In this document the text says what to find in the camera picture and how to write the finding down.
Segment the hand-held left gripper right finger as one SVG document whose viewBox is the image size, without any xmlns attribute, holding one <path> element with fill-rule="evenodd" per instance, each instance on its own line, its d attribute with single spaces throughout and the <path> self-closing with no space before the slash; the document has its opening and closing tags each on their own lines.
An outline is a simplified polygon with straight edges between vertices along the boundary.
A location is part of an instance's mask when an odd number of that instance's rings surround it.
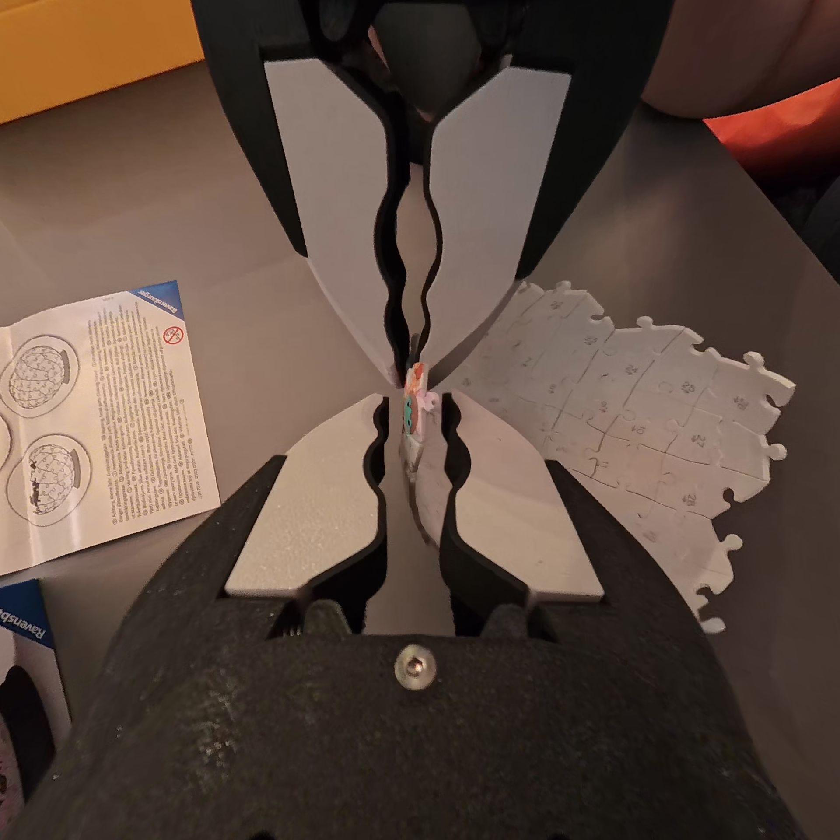
<svg viewBox="0 0 840 840">
<path fill-rule="evenodd" d="M 592 562 L 540 452 L 461 392 L 444 394 L 444 472 L 451 483 L 439 538 L 455 633 L 478 636 L 500 606 L 598 603 Z"/>
</svg>

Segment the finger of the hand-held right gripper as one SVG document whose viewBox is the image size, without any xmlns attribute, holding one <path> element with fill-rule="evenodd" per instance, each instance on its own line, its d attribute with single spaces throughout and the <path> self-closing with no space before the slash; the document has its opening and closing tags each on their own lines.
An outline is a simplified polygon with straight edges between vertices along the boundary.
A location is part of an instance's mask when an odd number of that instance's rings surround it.
<svg viewBox="0 0 840 840">
<path fill-rule="evenodd" d="M 324 296 L 389 384 L 389 292 L 375 256 L 375 221 L 389 184 L 385 126 L 320 59 L 265 62 L 308 263 Z"/>
<path fill-rule="evenodd" d="M 427 196 L 439 256 L 425 292 L 428 371 L 510 295 L 571 85 L 568 73 L 509 66 L 434 128 Z"/>
</svg>

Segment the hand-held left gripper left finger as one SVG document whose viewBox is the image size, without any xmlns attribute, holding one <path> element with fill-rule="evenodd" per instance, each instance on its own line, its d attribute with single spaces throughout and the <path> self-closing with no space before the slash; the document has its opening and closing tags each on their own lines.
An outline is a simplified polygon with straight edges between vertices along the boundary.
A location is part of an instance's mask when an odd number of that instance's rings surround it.
<svg viewBox="0 0 840 840">
<path fill-rule="evenodd" d="M 227 595 L 338 603 L 364 630 L 386 576 L 388 400 L 372 394 L 321 423 L 287 452 L 225 584 Z"/>
</svg>

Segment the partly built puzzle ball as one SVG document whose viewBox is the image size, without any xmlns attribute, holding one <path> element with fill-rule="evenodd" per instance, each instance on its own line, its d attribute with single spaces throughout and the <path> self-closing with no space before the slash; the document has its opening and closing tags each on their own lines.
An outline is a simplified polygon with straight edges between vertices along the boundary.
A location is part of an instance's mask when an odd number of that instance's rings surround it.
<svg viewBox="0 0 840 840">
<path fill-rule="evenodd" d="M 406 473 L 422 529 L 439 548 L 451 483 L 444 395 L 461 392 L 519 431 L 579 481 L 658 563 L 695 617 L 732 582 L 737 535 L 712 519 L 770 482 L 786 449 L 767 433 L 795 385 L 763 357 L 742 361 L 679 325 L 642 317 L 618 329 L 585 290 L 521 284 L 476 348 L 437 388 L 425 440 L 404 434 Z"/>
</svg>

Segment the small white puzzle piece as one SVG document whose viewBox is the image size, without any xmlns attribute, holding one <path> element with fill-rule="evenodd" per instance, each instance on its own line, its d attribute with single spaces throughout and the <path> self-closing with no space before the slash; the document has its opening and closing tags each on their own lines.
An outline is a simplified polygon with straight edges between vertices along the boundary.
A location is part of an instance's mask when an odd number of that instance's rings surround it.
<svg viewBox="0 0 840 840">
<path fill-rule="evenodd" d="M 404 434 L 418 443 L 425 440 L 425 426 L 429 414 L 439 405 L 437 393 L 428 389 L 428 371 L 423 362 L 414 363 L 406 373 L 403 391 Z"/>
</svg>

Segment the person's right forearm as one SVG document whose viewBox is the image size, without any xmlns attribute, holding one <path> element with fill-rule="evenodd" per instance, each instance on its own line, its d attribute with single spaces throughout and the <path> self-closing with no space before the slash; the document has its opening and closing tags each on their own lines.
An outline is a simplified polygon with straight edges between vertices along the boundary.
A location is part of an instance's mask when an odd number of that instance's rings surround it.
<svg viewBox="0 0 840 840">
<path fill-rule="evenodd" d="M 643 101 L 716 118 L 838 76 L 838 1 L 675 1 Z"/>
</svg>

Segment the colourful puzzle box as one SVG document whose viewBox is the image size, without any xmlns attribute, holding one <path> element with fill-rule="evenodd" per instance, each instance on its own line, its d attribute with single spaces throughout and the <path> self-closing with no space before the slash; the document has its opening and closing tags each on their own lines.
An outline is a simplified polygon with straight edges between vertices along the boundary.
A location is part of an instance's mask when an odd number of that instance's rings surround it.
<svg viewBox="0 0 840 840">
<path fill-rule="evenodd" d="M 1 588 L 1 828 L 5 832 L 70 731 L 39 581 Z"/>
</svg>

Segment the orange object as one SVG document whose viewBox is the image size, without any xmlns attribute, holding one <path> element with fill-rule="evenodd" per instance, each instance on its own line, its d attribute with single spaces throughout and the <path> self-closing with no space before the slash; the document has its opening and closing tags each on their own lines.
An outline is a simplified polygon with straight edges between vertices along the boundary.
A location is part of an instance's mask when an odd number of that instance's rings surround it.
<svg viewBox="0 0 840 840">
<path fill-rule="evenodd" d="M 839 159 L 839 79 L 705 124 L 747 172 L 819 171 Z"/>
</svg>

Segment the white instruction leaflet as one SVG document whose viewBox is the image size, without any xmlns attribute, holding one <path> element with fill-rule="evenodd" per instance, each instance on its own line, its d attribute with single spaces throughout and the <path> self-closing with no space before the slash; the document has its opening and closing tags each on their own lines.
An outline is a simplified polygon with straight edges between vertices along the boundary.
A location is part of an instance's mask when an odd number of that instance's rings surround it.
<svg viewBox="0 0 840 840">
<path fill-rule="evenodd" d="M 219 505 L 174 280 L 2 327 L 1 375 L 2 574 Z"/>
</svg>

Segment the yellow plastic bin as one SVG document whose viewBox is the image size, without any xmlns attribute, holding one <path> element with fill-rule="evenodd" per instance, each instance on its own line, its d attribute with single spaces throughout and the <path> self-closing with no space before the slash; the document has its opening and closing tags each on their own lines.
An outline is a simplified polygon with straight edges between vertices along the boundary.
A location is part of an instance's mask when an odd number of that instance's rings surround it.
<svg viewBox="0 0 840 840">
<path fill-rule="evenodd" d="M 2 1 L 1 123 L 203 58 L 189 1 Z"/>
</svg>

